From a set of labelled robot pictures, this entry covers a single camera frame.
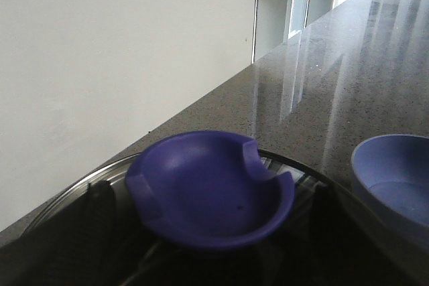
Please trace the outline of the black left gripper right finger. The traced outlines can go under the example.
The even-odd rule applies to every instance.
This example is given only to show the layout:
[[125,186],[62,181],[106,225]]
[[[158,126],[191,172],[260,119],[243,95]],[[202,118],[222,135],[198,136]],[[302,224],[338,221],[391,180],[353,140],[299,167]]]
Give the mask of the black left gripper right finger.
[[335,219],[338,216],[338,200],[330,186],[317,185],[312,203],[312,219]]

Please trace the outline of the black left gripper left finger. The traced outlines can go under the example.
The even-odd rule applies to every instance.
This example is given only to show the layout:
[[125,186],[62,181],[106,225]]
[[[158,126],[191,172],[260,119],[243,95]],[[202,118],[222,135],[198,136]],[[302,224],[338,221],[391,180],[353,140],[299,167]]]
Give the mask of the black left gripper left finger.
[[88,184],[85,198],[85,218],[113,219],[115,212],[115,193],[110,183],[102,180],[95,184]]

